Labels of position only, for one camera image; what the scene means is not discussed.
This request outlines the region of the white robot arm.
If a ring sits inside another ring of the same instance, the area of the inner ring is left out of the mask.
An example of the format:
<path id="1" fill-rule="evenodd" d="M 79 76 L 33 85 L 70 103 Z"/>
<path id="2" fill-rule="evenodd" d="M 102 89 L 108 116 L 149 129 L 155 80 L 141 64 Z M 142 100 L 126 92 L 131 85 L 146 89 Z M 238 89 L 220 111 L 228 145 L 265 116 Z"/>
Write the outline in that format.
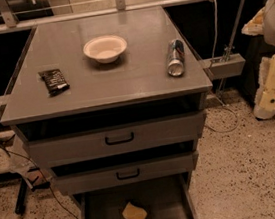
<path id="1" fill-rule="evenodd" d="M 241 30 L 245 35 L 262 35 L 268 45 L 275 47 L 275 0 L 267 0 L 264 7 Z M 275 53 L 260 62 L 254 116 L 268 119 L 275 115 Z"/>

